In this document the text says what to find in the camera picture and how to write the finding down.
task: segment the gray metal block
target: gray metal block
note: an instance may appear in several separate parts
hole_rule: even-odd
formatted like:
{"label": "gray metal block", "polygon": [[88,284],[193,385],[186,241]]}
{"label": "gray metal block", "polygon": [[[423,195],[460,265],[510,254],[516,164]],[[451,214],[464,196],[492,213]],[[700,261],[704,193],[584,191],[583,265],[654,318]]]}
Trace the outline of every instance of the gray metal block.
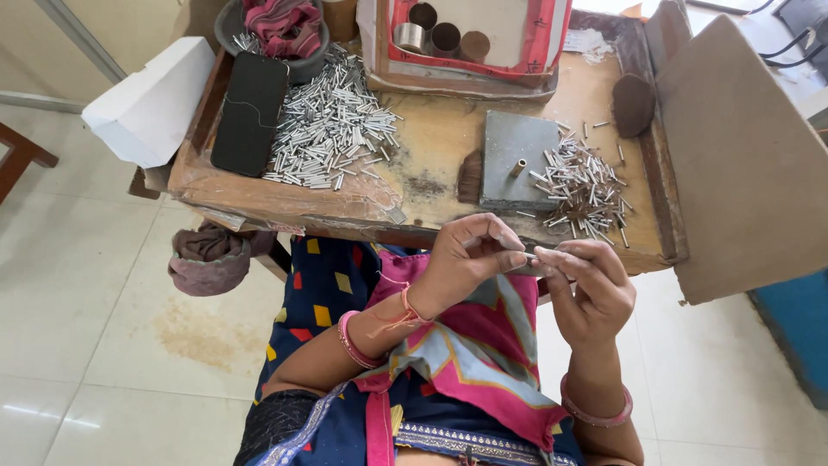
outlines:
{"label": "gray metal block", "polygon": [[[543,151],[557,148],[559,140],[554,121],[496,110],[486,112],[480,206],[491,210],[555,210],[561,201],[547,199],[548,194],[534,187],[543,182],[529,171],[546,174],[549,163]],[[517,177],[509,176],[521,158],[527,161],[526,168]]]}

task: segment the workbench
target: workbench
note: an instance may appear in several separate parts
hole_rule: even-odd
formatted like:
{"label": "workbench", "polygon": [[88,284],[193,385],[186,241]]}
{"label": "workbench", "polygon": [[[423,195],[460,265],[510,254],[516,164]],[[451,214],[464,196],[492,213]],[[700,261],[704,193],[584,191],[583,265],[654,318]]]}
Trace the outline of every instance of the workbench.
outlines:
{"label": "workbench", "polygon": [[[304,232],[428,249],[443,223],[481,211],[458,200],[457,184],[464,160],[479,157],[487,110],[554,119],[577,129],[579,137],[586,122],[587,143],[616,167],[628,184],[623,195],[634,208],[625,229],[630,247],[623,247],[617,230],[609,233],[615,250],[629,274],[668,268],[687,257],[687,247],[658,108],[651,128],[636,139],[620,139],[612,124],[592,128],[612,121],[611,91],[622,73],[653,83],[643,26],[638,20],[573,10],[570,28],[589,27],[602,31],[605,40],[614,43],[615,53],[591,65],[581,54],[564,52],[557,92],[547,104],[382,92],[383,105],[393,105],[392,111],[404,118],[397,121],[394,134],[401,147],[389,151],[390,163],[373,165],[379,179],[362,173],[347,177],[337,192],[242,177],[210,165],[209,151],[233,67],[233,57],[222,50],[178,152],[169,192],[207,218],[238,230]],[[618,144],[625,163],[619,160]],[[394,207],[407,217],[399,225],[387,213]],[[555,246],[572,237],[569,226],[542,226],[545,217],[497,213],[529,247]]]}

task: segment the black smartphone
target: black smartphone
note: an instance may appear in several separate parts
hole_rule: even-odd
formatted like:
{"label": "black smartphone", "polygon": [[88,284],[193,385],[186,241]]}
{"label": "black smartphone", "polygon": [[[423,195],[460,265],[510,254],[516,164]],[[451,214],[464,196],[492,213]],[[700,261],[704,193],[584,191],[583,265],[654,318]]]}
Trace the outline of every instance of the black smartphone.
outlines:
{"label": "black smartphone", "polygon": [[246,51],[236,56],[210,161],[217,168],[261,177],[287,93],[285,62]]}

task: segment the tile floor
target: tile floor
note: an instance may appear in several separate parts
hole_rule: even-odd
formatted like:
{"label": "tile floor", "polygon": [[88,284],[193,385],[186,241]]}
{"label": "tile floor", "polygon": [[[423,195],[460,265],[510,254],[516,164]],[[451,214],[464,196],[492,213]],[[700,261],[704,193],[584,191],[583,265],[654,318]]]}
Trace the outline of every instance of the tile floor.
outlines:
{"label": "tile floor", "polygon": [[[76,115],[0,105],[0,120],[60,157],[0,205],[0,464],[231,464],[282,284],[254,261],[228,294],[178,292],[169,239],[197,215],[127,195],[134,166]],[[828,415],[746,297],[682,307],[671,271],[634,281],[619,348],[648,465],[828,465]],[[557,398],[551,308],[538,332]]]}

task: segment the gray bowl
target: gray bowl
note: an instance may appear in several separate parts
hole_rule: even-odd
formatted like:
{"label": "gray bowl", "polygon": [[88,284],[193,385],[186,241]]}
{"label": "gray bowl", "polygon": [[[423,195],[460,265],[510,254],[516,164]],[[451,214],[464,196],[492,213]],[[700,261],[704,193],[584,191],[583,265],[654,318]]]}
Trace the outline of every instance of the gray bowl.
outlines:
{"label": "gray bowl", "polygon": [[[322,13],[322,0],[313,0],[313,4]],[[233,42],[233,36],[247,31],[244,26],[242,1],[230,0],[215,19],[214,32],[216,39],[219,40],[219,44],[230,52],[230,55],[236,56],[241,49]],[[330,45],[330,34],[324,20],[320,20],[319,23],[319,39],[319,48],[311,53],[309,57],[300,60],[284,60],[291,67],[291,84],[311,82],[312,79],[322,73],[322,68],[325,66],[325,52]]]}

